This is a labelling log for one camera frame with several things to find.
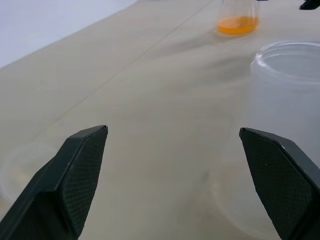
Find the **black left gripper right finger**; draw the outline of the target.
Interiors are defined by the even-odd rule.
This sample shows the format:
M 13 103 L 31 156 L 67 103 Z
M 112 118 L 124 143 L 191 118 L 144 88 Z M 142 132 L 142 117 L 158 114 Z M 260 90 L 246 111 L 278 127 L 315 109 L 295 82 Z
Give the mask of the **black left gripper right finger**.
M 292 141 L 239 131 L 255 191 L 282 240 L 320 238 L 320 169 Z

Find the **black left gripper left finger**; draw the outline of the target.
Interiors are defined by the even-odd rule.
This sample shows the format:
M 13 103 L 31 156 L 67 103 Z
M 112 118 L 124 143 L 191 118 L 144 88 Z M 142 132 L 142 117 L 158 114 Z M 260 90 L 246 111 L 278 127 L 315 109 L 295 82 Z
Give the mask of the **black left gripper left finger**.
M 2 240 L 77 240 L 97 189 L 108 127 L 69 136 L 0 222 Z

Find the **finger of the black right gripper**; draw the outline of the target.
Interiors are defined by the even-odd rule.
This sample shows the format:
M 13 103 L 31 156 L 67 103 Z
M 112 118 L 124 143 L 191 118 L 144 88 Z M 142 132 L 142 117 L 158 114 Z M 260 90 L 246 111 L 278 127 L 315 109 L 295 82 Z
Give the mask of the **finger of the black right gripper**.
M 320 0 L 305 0 L 304 3 L 299 7 L 300 10 L 310 11 L 320 7 Z

